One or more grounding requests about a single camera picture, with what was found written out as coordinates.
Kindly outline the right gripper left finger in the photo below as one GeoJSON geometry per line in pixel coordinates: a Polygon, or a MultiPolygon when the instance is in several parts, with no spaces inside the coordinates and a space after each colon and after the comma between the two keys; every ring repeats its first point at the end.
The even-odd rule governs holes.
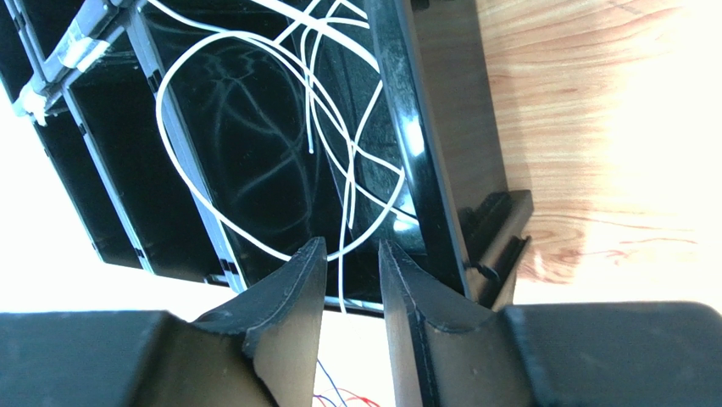
{"type": "Polygon", "coordinates": [[[4,406],[309,406],[325,240],[194,321],[167,311],[1,316],[4,406]]]}

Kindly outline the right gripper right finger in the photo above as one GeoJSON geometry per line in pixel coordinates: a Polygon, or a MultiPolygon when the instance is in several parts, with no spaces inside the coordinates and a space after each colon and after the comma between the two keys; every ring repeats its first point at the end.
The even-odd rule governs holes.
{"type": "Polygon", "coordinates": [[[694,302],[487,309],[379,249],[399,406],[718,406],[721,316],[694,302]]]}

